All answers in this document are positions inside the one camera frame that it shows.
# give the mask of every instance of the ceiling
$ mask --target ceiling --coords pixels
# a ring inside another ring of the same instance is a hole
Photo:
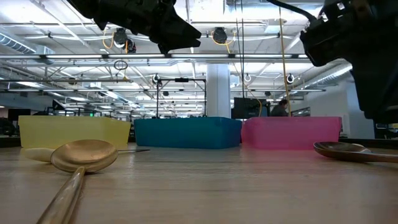
[[[303,9],[317,15],[322,7],[323,1],[290,0],[286,1],[295,4]],[[123,49],[115,46],[110,49],[112,33],[116,26],[108,24],[105,32],[102,32],[93,21],[84,18],[66,0],[13,0],[2,1],[0,7],[0,33],[12,35],[28,46],[46,46],[55,54],[124,54]],[[179,49],[169,52],[170,54],[281,54],[282,43],[278,33],[279,9],[262,0],[243,0],[243,13],[235,12],[233,1],[219,0],[177,0],[175,10],[177,14],[202,33],[201,46],[194,49]],[[243,16],[244,26],[236,20]],[[303,54],[303,47],[299,41],[299,33],[307,25],[307,20],[300,14],[282,10],[283,19],[283,41],[286,54]],[[217,45],[211,38],[215,27],[224,27],[229,44],[229,52],[225,45]],[[129,31],[129,37],[135,42],[138,54],[159,54],[157,45],[150,42],[142,35],[134,36]],[[20,54],[9,47],[0,45],[1,54]],[[172,60],[172,59],[131,59],[125,60],[131,65],[122,73],[113,67],[115,60],[54,60],[53,64],[46,65],[34,60],[0,60],[4,69],[10,71],[12,65],[14,72],[7,76],[7,72],[0,73],[0,77],[18,79],[41,79],[49,75],[53,80],[75,77],[77,79],[111,79],[125,76],[134,83],[103,82],[101,88],[130,89],[130,88],[153,88],[152,77],[158,74],[160,78],[195,77],[206,78],[206,65],[215,63],[216,60],[203,59],[195,60]],[[238,60],[229,63],[232,75],[241,73],[241,65]],[[335,68],[344,61],[336,61],[324,67],[314,67],[307,58],[300,60],[287,60],[285,69],[287,74],[296,77],[295,86],[305,86],[306,82],[314,82],[317,77]],[[17,69],[24,69],[29,74],[16,72]],[[244,64],[244,72],[250,76],[250,81],[245,82],[250,89],[282,88],[284,85],[284,66],[281,59],[275,60],[247,60]],[[71,86],[68,83],[52,83],[54,88],[86,88],[82,83]],[[12,84],[13,88],[26,88],[17,83]],[[167,88],[198,88],[195,83],[170,83]],[[241,89],[241,81],[236,87]],[[258,98],[265,98],[264,92],[253,92]],[[119,92],[120,97],[134,103],[153,103],[150,100],[153,93]],[[242,95],[240,92],[233,92],[231,97]],[[88,97],[92,102],[103,102],[107,100],[99,97],[96,93],[90,93],[81,97]],[[203,92],[176,92],[170,93],[168,99],[181,98],[203,98]],[[280,98],[280,93],[271,96],[275,100]],[[201,113],[203,107],[200,105],[192,112]]]

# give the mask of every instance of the wooden table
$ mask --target wooden table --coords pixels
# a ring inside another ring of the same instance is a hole
[[[1,223],[35,223],[69,175],[0,149]],[[398,166],[314,151],[124,152],[85,177],[72,223],[396,224]]]

